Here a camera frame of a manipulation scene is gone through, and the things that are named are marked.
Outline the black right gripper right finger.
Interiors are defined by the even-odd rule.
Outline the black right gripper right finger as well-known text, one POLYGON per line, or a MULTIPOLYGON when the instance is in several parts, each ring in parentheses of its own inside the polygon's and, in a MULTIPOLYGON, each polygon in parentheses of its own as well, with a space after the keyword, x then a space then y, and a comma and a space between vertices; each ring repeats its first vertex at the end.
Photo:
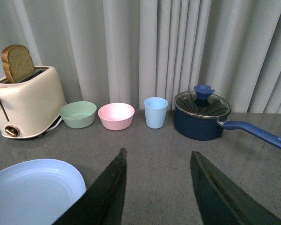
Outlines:
POLYGON ((192 152, 190 170, 203 224, 281 225, 281 219, 197 151, 192 152))

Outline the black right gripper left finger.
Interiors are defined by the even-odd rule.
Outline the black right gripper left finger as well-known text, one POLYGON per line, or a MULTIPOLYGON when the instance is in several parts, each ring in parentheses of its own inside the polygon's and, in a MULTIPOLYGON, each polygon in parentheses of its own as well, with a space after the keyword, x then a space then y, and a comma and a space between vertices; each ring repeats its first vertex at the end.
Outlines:
POLYGON ((126 192, 126 149, 105 168, 85 194, 55 225, 119 225, 126 192))

